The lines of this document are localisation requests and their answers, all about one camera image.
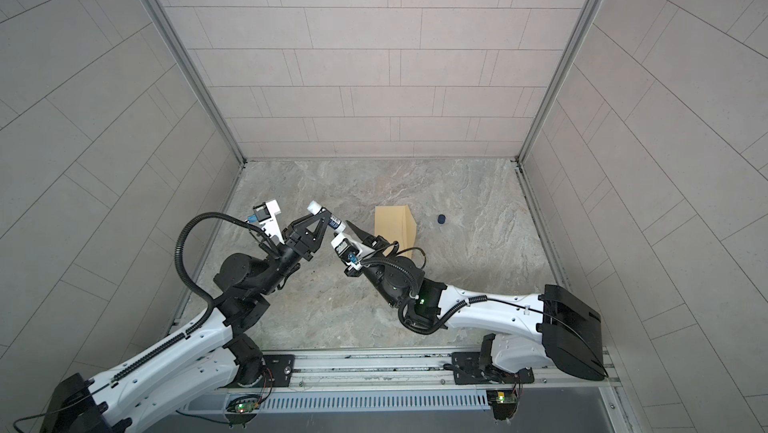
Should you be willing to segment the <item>white glue stick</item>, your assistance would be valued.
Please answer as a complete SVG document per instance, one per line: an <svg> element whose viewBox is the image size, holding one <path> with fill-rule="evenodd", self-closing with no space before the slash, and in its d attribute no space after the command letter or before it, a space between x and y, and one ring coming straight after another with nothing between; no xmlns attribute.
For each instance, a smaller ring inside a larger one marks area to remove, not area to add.
<svg viewBox="0 0 768 433"><path fill-rule="evenodd" d="M312 201L307 210L311 214L311 224L323 224L335 233L341 233L346 228L346 223L341 218L316 201Z"/></svg>

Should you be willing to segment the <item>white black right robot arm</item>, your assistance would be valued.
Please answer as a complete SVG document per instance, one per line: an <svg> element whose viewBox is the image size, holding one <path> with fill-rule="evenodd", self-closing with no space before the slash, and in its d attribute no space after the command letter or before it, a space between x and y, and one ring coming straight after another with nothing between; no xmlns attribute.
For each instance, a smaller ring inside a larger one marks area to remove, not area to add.
<svg viewBox="0 0 768 433"><path fill-rule="evenodd" d="M566 288L548 284L527 295L473 292L428 279L395 244L352 223L334 221L332 227L332 246L346 275L365 277L404 328L421 336L485 331L480 369L492 380L544 367L588 381L608 378L601 316Z"/></svg>

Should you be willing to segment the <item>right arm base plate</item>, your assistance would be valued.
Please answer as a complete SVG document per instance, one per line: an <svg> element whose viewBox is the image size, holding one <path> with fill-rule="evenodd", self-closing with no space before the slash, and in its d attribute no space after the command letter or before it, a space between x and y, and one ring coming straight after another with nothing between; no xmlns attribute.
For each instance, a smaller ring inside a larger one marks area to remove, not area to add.
<svg viewBox="0 0 768 433"><path fill-rule="evenodd" d="M452 373L456 385L527 385L535 381L530 368L509 373L493 366L480 352L454 352L451 354L451 360L443 365L443 369Z"/></svg>

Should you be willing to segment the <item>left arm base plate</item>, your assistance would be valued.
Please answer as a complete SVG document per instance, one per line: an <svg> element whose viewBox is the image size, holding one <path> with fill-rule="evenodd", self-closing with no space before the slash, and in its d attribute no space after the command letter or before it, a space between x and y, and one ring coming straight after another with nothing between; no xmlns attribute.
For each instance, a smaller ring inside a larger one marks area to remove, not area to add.
<svg viewBox="0 0 768 433"><path fill-rule="evenodd" d="M294 369L292 354L267 354L248 360L238 372L232 385L239 388L287 387Z"/></svg>

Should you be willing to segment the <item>tan kraft envelope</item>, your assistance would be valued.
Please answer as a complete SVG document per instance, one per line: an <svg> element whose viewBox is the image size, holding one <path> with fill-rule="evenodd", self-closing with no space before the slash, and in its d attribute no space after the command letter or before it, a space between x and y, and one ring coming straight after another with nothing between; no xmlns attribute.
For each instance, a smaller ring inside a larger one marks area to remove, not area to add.
<svg viewBox="0 0 768 433"><path fill-rule="evenodd" d="M374 210L374 234L388 242L398 242L401 251L414 247L417 233L416 221L408 205L376 206Z"/></svg>

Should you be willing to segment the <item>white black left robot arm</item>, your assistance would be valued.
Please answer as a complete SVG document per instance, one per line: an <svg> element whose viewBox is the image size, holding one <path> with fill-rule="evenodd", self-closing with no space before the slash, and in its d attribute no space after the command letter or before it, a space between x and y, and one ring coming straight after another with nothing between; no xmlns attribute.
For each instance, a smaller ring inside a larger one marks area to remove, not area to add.
<svg viewBox="0 0 768 433"><path fill-rule="evenodd" d="M205 303L190 323L126 362L85 379L76 373L60 382L42 414L44 432L142 432L185 403L232 382L250 386L266 376L263 354L248 336L269 307L268 295L310 261L328 229L345 226L329 210L311 203L307 215L280 229L268 204L243 221L205 212L182 229L174 264L182 283ZM184 249L192 230L216 219L253 233L263 259L233 254L222 264L214 297L188 274Z"/></svg>

